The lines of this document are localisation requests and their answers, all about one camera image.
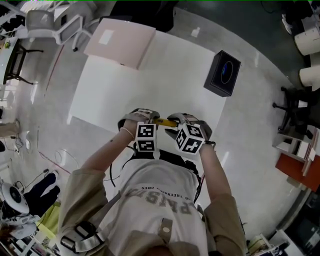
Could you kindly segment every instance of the red panel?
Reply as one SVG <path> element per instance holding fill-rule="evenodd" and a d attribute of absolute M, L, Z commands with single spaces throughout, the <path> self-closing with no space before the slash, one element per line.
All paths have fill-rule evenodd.
<path fill-rule="evenodd" d="M 284 174 L 302 183 L 307 188 L 316 192 L 320 184 L 320 156 L 316 155 L 306 176 L 303 176 L 304 163 L 290 156 L 281 154 L 275 167 Z"/>

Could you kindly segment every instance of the white table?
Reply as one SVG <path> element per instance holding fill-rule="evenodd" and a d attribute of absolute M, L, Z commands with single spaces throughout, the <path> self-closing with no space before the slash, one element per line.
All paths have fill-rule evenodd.
<path fill-rule="evenodd" d="M 214 131 L 226 101 L 204 88 L 214 55 L 192 42 L 157 31 L 139 70 L 89 56 L 70 114 L 116 133 L 118 121 L 135 108 L 158 111 L 162 118 L 183 112 L 205 120 Z M 178 154 L 174 143 L 164 126 L 159 127 L 157 147 Z"/>
<path fill-rule="evenodd" d="M 6 75 L 8 72 L 7 67 L 9 64 L 10 57 L 15 49 L 15 46 L 18 42 L 17 37 L 11 37 L 5 39 L 5 43 L 9 42 L 10 47 L 7 49 L 3 46 L 3 48 L 0 50 L 0 83 L 5 84 L 6 83 Z"/>

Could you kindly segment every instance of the beige jacket sleeve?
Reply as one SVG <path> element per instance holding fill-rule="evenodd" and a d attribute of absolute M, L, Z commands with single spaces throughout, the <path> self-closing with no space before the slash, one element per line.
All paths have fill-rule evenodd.
<path fill-rule="evenodd" d="M 62 197 L 58 232 L 88 220 L 108 202 L 104 177 L 105 173 L 99 170 L 72 172 Z"/>
<path fill-rule="evenodd" d="M 245 255 L 245 233 L 241 225 L 236 200 L 231 195 L 218 196 L 204 210 L 204 215 L 218 252 L 223 256 Z"/>

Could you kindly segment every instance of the white floor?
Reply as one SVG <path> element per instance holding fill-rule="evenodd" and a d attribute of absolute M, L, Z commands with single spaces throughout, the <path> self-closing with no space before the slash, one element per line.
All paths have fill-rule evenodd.
<path fill-rule="evenodd" d="M 191 36 L 197 27 L 198 36 Z M 272 102 L 281 103 L 280 87 L 289 87 L 291 83 L 255 48 L 205 18 L 177 9 L 174 28 L 169 33 L 216 53 L 224 50 L 241 61 L 233 95 L 226 100 L 213 139 L 245 223 L 247 238 L 272 233 L 299 193 L 286 182 L 287 176 L 274 167 L 279 153 L 272 148 L 284 115 L 272 108 Z M 8 150 L 4 154 L 12 159 L 12 181 L 20 180 L 27 185 L 44 169 L 56 168 L 61 174 L 58 184 L 63 192 L 69 173 L 112 136 L 107 130 L 69 116 L 87 59 L 81 52 L 86 42 L 78 52 L 72 51 L 71 43 L 57 46 L 52 39 L 36 39 L 28 46 L 30 43 L 24 42 L 44 53 L 29 53 L 22 68 L 21 76 L 36 82 L 35 85 L 13 81 L 13 86 L 8 87 L 16 91 L 7 96 L 5 104 L 9 110 L 4 113 L 5 120 L 17 117 L 22 141 L 26 142 L 27 137 L 30 142 L 29 149 L 24 143 L 19 154 Z M 14 140 L 6 142 L 8 147 L 14 146 Z M 128 149 L 124 158 L 130 154 Z M 115 161 L 114 177 L 121 164 Z M 110 195 L 112 184 L 109 181 L 104 184 Z M 202 193 L 206 196 L 206 186 Z"/>

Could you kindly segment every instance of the bracelet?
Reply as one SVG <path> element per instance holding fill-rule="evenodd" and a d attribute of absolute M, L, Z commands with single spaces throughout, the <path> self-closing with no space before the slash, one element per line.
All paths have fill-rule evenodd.
<path fill-rule="evenodd" d="M 128 134 L 130 134 L 130 135 L 131 135 L 131 137 L 133 138 L 133 140 L 135 140 L 135 139 L 136 139 L 136 137 L 132 134 L 132 132 L 131 132 L 131 131 L 129 131 L 127 128 L 121 127 L 121 128 L 120 128 L 120 130 L 124 130 L 124 131 L 126 131 Z"/>

